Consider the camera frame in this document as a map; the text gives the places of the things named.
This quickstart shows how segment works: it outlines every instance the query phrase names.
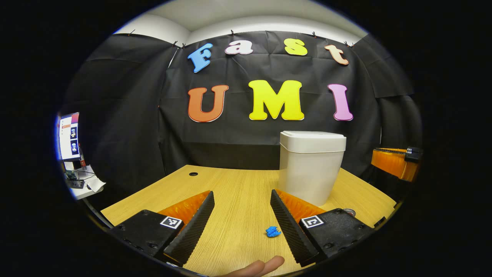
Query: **orange letter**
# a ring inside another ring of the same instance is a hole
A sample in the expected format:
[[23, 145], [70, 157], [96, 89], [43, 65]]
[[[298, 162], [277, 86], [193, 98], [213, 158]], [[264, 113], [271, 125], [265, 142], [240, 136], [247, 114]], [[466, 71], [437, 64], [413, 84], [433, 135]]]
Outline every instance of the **orange letter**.
[[347, 65], [348, 64], [348, 60], [344, 59], [341, 57], [340, 54], [343, 54], [343, 51], [341, 51], [340, 49], [338, 49], [336, 46], [334, 45], [326, 45], [325, 46], [325, 49], [330, 51], [330, 54], [332, 54], [332, 57], [333, 59], [341, 64], [341, 65]]
[[224, 96], [225, 91], [229, 89], [229, 86], [218, 85], [212, 87], [212, 91], [215, 93], [214, 108], [209, 112], [202, 111], [202, 97], [207, 91], [206, 88], [194, 88], [188, 91], [189, 104], [188, 104], [188, 116], [196, 122], [211, 122], [222, 114], [224, 110]]

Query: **hand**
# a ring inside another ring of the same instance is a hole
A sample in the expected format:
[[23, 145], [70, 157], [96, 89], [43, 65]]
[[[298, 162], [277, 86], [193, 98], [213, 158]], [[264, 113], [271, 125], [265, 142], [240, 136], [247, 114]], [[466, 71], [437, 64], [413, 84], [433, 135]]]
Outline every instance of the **hand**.
[[283, 265], [284, 261], [285, 260], [282, 256], [275, 256], [266, 263], [257, 260], [256, 262], [251, 263], [245, 268], [241, 268], [229, 274], [216, 277], [260, 277], [274, 271], [279, 266]]

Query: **table surface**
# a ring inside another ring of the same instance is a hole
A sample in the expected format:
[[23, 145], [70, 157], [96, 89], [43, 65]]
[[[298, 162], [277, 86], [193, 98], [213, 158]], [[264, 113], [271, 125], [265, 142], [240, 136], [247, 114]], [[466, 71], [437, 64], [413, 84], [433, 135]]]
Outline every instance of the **table surface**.
[[[265, 230], [278, 226], [270, 207], [272, 189], [278, 186], [278, 171], [233, 170], [184, 166], [101, 212], [118, 225], [143, 209], [159, 212], [206, 190], [214, 192], [215, 207], [207, 226], [184, 268], [215, 276], [268, 261], [275, 255], [285, 263], [266, 276], [301, 269], [290, 252], [283, 233], [268, 238]], [[340, 169], [330, 197], [320, 208], [351, 208], [356, 218], [370, 227], [393, 212], [395, 201], [373, 186]]]

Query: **paper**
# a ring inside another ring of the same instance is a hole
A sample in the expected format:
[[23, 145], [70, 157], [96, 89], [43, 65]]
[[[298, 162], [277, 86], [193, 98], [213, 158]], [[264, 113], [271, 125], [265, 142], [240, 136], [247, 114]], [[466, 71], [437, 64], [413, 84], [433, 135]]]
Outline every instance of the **paper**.
[[79, 174], [79, 180], [84, 180], [86, 186], [89, 186], [93, 192], [97, 192], [105, 184], [105, 182], [97, 178], [90, 165], [86, 166], [85, 169], [77, 169], [77, 172]]

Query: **white container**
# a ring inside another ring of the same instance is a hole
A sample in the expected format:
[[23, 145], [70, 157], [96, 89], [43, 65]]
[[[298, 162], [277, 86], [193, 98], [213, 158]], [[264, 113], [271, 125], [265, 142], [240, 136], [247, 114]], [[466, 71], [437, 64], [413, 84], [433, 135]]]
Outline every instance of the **white container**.
[[278, 188], [315, 206], [324, 205], [340, 171], [346, 140], [326, 132], [281, 132]]

